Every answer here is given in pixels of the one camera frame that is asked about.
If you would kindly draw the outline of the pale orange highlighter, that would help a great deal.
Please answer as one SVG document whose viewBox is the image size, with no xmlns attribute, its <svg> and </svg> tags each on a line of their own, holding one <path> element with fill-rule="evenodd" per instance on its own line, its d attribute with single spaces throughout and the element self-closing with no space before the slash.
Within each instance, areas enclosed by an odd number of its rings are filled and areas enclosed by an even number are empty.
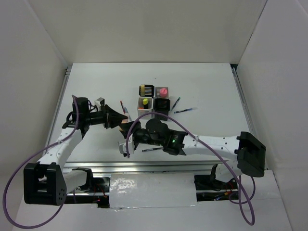
<svg viewBox="0 0 308 231">
<path fill-rule="evenodd" d="M 119 130 L 120 131 L 127 131 L 129 130 L 129 125 L 128 125 L 128 120 L 122 120 L 121 124 L 119 125 Z"/>
</svg>

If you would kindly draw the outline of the pale yellow highlighter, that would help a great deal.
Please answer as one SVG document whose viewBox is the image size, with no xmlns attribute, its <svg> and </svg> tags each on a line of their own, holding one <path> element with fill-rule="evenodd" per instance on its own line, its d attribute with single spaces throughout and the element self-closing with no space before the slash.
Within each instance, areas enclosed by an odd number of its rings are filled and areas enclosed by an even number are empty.
<svg viewBox="0 0 308 231">
<path fill-rule="evenodd" d="M 141 93 L 141 96 L 145 95 L 145 85 L 140 85 L 140 93 Z"/>
</svg>

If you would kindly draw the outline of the yellow black highlighter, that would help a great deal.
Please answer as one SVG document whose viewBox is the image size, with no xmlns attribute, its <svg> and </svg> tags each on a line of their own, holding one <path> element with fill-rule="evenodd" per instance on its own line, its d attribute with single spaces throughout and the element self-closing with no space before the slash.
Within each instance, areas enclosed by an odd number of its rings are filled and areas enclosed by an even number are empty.
<svg viewBox="0 0 308 231">
<path fill-rule="evenodd" d="M 148 98 L 144 98 L 142 101 L 142 105 L 144 109 L 148 109 L 148 103 L 149 103 Z"/>
</svg>

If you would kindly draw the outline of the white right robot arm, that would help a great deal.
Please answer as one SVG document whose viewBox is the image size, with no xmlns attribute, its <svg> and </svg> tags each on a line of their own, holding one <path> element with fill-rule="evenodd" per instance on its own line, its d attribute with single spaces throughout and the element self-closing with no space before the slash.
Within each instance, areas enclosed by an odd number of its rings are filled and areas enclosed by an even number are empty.
<svg viewBox="0 0 308 231">
<path fill-rule="evenodd" d="M 120 132 L 125 142 L 119 145 L 123 156 L 133 154 L 139 144 L 159 146 L 170 155 L 208 155 L 224 159 L 212 167 L 210 183 L 222 188 L 234 177 L 261 178 L 265 174 L 266 147 L 254 135 L 242 131 L 239 136 L 209 137 L 169 129 L 158 119 L 150 119 L 145 128 L 140 122 L 123 123 Z"/>
</svg>

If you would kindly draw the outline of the black pen refill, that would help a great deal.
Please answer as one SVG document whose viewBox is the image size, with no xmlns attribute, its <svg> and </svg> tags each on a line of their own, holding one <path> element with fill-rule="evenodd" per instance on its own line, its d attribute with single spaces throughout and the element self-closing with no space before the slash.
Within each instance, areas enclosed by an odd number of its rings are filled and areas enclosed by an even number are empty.
<svg viewBox="0 0 308 231">
<path fill-rule="evenodd" d="M 151 152 L 151 151 L 157 151 L 157 150 L 162 150 L 163 147 L 157 147 L 157 148 L 149 148 L 149 149 L 144 149 L 142 152 Z"/>
</svg>

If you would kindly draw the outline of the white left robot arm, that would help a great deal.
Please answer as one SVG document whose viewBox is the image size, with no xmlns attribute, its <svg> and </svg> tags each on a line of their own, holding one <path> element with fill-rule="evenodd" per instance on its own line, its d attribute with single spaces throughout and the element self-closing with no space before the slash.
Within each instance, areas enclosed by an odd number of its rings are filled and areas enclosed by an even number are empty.
<svg viewBox="0 0 308 231">
<path fill-rule="evenodd" d="M 92 112 L 86 97 L 74 96 L 72 107 L 58 140 L 47 147 L 46 154 L 36 163 L 28 163 L 24 168 L 24 200 L 27 204 L 59 206 L 76 188 L 84 192 L 93 190 L 95 180 L 89 168 L 74 168 L 66 174 L 63 168 L 90 126 L 115 128 L 127 119 L 105 104 Z"/>
</svg>

